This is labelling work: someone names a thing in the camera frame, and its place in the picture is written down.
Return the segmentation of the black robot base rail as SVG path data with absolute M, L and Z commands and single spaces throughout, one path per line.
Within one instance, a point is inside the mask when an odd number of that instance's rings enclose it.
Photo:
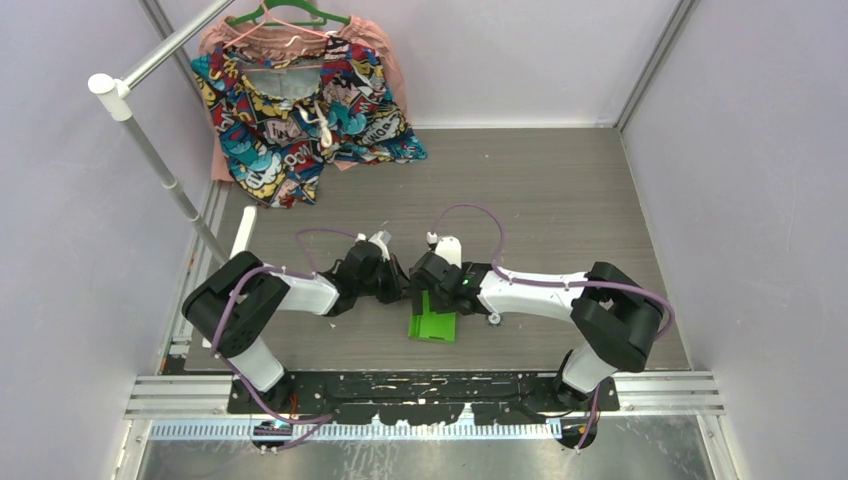
M 262 394 L 279 414 L 338 424 L 450 425 L 468 409 L 477 426 L 529 425 L 588 412 L 547 371 L 294 371 Z

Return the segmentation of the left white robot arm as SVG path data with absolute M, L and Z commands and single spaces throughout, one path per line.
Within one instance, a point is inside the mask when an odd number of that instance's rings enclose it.
M 262 262 L 244 251 L 188 294 L 181 314 L 234 372 L 253 387 L 255 403 L 269 413 L 292 397 L 287 371 L 261 338 L 278 311 L 335 317 L 358 299 L 392 304 L 409 297 L 410 280 L 388 250 L 388 233 L 357 239 L 344 258 L 324 272 L 301 274 Z

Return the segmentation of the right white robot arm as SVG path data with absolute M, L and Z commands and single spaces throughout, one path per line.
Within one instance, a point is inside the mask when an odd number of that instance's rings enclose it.
M 642 372 L 663 319 L 671 316 L 664 298 L 607 262 L 575 274 L 529 274 L 493 264 L 454 265 L 428 252 L 410 279 L 438 313 L 526 314 L 574 325 L 584 342 L 565 356 L 554 386 L 558 403 L 571 411 L 590 402 L 611 375 Z

